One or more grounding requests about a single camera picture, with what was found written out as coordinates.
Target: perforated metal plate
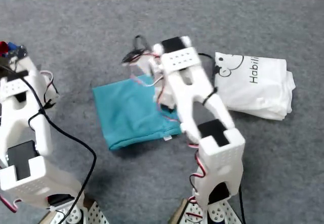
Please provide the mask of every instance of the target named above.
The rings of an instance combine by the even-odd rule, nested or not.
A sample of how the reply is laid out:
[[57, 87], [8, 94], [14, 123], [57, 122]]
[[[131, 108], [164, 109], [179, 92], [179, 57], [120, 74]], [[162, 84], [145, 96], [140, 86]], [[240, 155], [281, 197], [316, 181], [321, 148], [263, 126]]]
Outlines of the perforated metal plate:
[[[209, 216], [215, 223], [220, 223], [225, 221], [225, 224], [241, 224], [241, 221], [237, 217], [236, 213], [228, 204], [227, 201], [222, 201], [220, 203], [212, 204], [208, 209]], [[207, 217], [203, 216], [203, 218], [199, 218], [197, 216], [190, 215], [188, 213], [193, 213], [196, 215], [203, 216], [203, 211], [197, 204], [188, 203], [185, 211], [183, 212], [183, 216], [179, 224], [206, 224]]]
[[[94, 202], [89, 211], [86, 208], [82, 208], [84, 219], [82, 224], [109, 224], [108, 220], [101, 212], [97, 202]], [[63, 219], [63, 214], [57, 212], [50, 224], [58, 224]], [[69, 224], [69, 220], [73, 220], [73, 218], [77, 217], [77, 212], [71, 213], [70, 216], [66, 219], [63, 224]]]

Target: folded cloth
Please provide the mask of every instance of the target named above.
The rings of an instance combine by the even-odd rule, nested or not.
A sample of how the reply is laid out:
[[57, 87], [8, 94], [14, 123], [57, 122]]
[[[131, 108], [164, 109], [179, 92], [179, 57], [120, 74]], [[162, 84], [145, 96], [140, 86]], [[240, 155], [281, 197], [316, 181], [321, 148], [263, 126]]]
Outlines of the folded cloth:
[[[152, 79], [139, 77], [147, 84]], [[154, 87], [144, 87], [131, 79], [93, 89], [102, 133], [110, 150], [130, 144], [181, 133], [177, 112], [159, 111], [153, 100]]]
[[282, 59], [215, 53], [215, 87], [229, 110], [283, 120], [291, 113], [293, 74]]

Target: black wire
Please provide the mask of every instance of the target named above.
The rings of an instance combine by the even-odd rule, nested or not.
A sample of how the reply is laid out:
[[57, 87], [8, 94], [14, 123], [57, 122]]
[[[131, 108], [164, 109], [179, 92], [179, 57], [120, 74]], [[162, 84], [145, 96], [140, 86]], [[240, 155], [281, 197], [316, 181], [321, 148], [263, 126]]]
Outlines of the black wire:
[[[3, 69], [5, 69], [5, 70], [7, 70], [7, 71], [9, 71], [9, 72], [11, 72], [11, 73], [15, 73], [15, 74], [17, 74], [15, 71], [11, 70], [10, 68], [8, 68], [8, 67], [6, 67], [6, 66], [0, 65], [0, 67], [3, 68]], [[46, 118], [46, 120], [48, 121], [48, 123], [49, 123], [49, 124], [50, 124], [54, 129], [55, 129], [55, 130], [57, 130], [57, 131], [58, 131], [59, 133], [61, 133], [62, 135], [64, 135], [64, 136], [70, 138], [71, 140], [74, 140], [75, 142], [81, 144], [81, 145], [84, 146], [87, 150], [89, 150], [89, 151], [92, 153], [92, 155], [93, 155], [93, 162], [92, 162], [92, 164], [91, 164], [91, 168], [90, 168], [90, 170], [89, 170], [89, 172], [88, 172], [88, 174], [87, 174], [87, 176], [86, 176], [86, 179], [84, 180], [84, 182], [83, 182], [83, 184], [82, 184], [82, 186], [81, 186], [81, 189], [80, 189], [80, 191], [79, 191], [77, 197], [75, 198], [75, 201], [73, 202], [71, 208], [68, 210], [67, 214], [64, 215], [64, 218], [63, 218], [63, 219], [58, 223], [58, 224], [62, 224], [62, 223], [65, 221], [65, 219], [66, 219], [66, 218], [71, 214], [73, 208], [75, 207], [75, 205], [77, 204], [77, 202], [78, 202], [80, 196], [82, 195], [82, 192], [84, 191], [84, 189], [85, 189], [85, 187], [86, 187], [86, 185], [87, 185], [87, 183], [88, 183], [88, 181], [89, 181], [89, 179], [90, 179], [90, 176], [91, 176], [91, 174], [92, 174], [92, 172], [93, 172], [93, 170], [94, 170], [94, 168], [95, 168], [96, 161], [97, 161], [97, 155], [96, 155], [95, 151], [94, 151], [91, 147], [89, 147], [86, 143], [84, 143], [83, 141], [79, 140], [78, 138], [76, 138], [76, 137], [70, 135], [69, 133], [65, 132], [65, 131], [62, 130], [60, 127], [58, 127], [56, 124], [54, 124], [54, 123], [50, 120], [50, 118], [48, 117], [48, 115], [46, 114], [45, 109], [44, 109], [44, 107], [43, 107], [43, 105], [42, 105], [42, 103], [41, 103], [39, 97], [37, 96], [37, 93], [36, 93], [35, 89], [34, 89], [34, 88], [29, 84], [28, 81], [26, 81], [26, 79], [25, 79], [24, 77], [21, 77], [20, 79], [21, 79], [21, 80], [22, 80], [22, 81], [23, 81], [23, 82], [24, 82], [24, 83], [29, 87], [29, 89], [30, 89], [31, 92], [33, 93], [33, 95], [34, 95], [34, 97], [35, 97], [35, 99], [36, 99], [36, 101], [37, 101], [37, 103], [38, 103], [38, 105], [39, 105], [39, 107], [40, 107], [39, 111], [38, 111], [35, 115], [42, 114], [42, 115]]]
[[198, 53], [198, 55], [208, 57], [208, 58], [210, 58], [212, 60], [214, 59], [212, 56], [210, 56], [208, 54], [205, 54], [205, 53]]
[[150, 51], [152, 52], [152, 48], [150, 46], [150, 44], [147, 42], [146, 38], [142, 35], [136, 35], [134, 40], [133, 40], [133, 46], [134, 46], [134, 50], [140, 50], [138, 48], [138, 39], [141, 39], [141, 43], [142, 45], [144, 46], [144, 48], [147, 50], [147, 51]]
[[245, 215], [244, 215], [243, 197], [242, 197], [241, 185], [238, 188], [238, 195], [239, 195], [239, 205], [241, 207], [242, 222], [243, 222], [243, 224], [247, 224], [246, 221], [245, 221]]
[[60, 211], [60, 210], [55, 210], [56, 212], [59, 212], [59, 213], [62, 213], [63, 215], [64, 215], [64, 213], [62, 212], [62, 211]]

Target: printed cartoon logo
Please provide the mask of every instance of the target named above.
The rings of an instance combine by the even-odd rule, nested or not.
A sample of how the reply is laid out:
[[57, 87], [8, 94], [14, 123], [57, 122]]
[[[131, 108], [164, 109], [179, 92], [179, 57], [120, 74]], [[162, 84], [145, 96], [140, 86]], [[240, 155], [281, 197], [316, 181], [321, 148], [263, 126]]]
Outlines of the printed cartoon logo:
[[215, 53], [216, 67], [215, 73], [222, 77], [228, 77], [232, 74], [233, 70], [239, 68], [244, 60], [244, 56], [240, 55], [227, 55], [219, 52]]

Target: red component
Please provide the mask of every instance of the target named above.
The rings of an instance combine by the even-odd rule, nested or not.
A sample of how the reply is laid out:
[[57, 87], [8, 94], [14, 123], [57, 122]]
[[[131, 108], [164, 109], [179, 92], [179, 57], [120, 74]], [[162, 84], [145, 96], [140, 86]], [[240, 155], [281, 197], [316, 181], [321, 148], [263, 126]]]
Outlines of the red component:
[[9, 51], [9, 47], [6, 42], [0, 41], [0, 54], [6, 54]]

